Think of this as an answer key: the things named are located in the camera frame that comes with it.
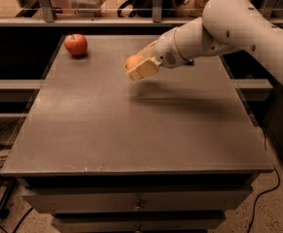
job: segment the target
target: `metal table surface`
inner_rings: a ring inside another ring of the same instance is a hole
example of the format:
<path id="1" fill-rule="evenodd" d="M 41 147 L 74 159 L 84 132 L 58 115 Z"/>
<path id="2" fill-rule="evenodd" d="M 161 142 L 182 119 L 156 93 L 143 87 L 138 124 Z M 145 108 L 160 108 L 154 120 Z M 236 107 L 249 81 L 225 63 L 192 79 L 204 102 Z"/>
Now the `metal table surface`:
<path id="1" fill-rule="evenodd" d="M 61 47 L 1 174 L 14 177 L 270 171 L 219 57 L 131 81 L 124 62 L 154 35 Z"/>

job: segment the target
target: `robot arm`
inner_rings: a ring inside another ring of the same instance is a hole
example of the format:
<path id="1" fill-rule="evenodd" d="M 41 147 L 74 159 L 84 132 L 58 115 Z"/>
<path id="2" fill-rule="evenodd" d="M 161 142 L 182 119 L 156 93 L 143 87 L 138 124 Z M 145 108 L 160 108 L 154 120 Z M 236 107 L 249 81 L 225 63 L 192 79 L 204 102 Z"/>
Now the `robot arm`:
<path id="1" fill-rule="evenodd" d="M 175 68 L 198 56 L 245 50 L 283 84 L 283 29 L 267 21 L 248 0 L 209 0 L 202 17 L 162 34 L 126 63 L 133 80 L 159 67 Z"/>

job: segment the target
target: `black object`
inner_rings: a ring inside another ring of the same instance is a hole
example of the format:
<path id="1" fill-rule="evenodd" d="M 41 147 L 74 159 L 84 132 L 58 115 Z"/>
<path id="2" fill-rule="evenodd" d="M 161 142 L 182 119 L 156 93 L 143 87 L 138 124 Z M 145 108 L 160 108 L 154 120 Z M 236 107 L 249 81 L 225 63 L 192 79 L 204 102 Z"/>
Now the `black object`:
<path id="1" fill-rule="evenodd" d="M 163 17 L 172 17 L 177 8 L 185 4 L 185 0 L 162 0 L 162 16 Z M 140 17 L 151 17 L 153 0 L 126 0 L 118 8 L 118 16 L 122 17 L 122 10 L 132 5 L 132 12 L 129 14 L 129 17 L 135 17 L 139 15 Z"/>

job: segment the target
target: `floor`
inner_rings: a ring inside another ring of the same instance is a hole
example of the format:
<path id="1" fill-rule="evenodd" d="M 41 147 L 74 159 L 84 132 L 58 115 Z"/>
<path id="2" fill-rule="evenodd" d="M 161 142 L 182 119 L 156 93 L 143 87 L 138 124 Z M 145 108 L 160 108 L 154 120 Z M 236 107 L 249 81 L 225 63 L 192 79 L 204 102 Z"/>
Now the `floor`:
<path id="1" fill-rule="evenodd" d="M 0 0 L 0 16 L 13 17 L 18 12 L 18 5 L 15 0 Z M 268 137 L 265 139 L 263 130 L 256 127 L 257 135 L 265 143 L 266 151 L 272 159 L 274 166 L 280 176 L 280 186 L 262 196 L 256 206 L 255 220 L 252 227 L 252 233 L 283 233 L 283 164 L 278 157 L 276 149 Z M 227 211 L 227 220 L 217 229 L 209 230 L 209 233 L 242 233 L 247 232 L 249 222 L 253 214 L 254 201 L 258 194 L 265 190 L 275 187 L 278 183 L 275 172 L 261 174 L 253 182 L 253 193 L 234 211 Z M 5 186 L 0 190 L 0 197 Z M 30 209 L 21 198 L 23 187 L 20 185 L 15 189 L 13 196 L 8 204 L 10 211 L 6 219 L 0 220 L 0 225 L 6 232 L 12 233 L 23 215 Z M 40 215 L 32 211 L 18 228 L 18 233 L 57 233 L 50 225 L 52 217 L 49 215 Z"/>

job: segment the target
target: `table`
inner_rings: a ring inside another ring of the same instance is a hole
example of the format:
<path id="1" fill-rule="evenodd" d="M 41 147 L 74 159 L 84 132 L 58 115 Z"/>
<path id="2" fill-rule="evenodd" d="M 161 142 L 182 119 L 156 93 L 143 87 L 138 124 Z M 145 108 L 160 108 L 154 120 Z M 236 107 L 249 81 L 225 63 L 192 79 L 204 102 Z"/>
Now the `table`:
<path id="1" fill-rule="evenodd" d="M 273 170 L 218 56 L 124 74 L 157 37 L 87 36 L 87 56 L 61 47 L 47 74 L 1 174 L 60 232 L 214 228 Z"/>

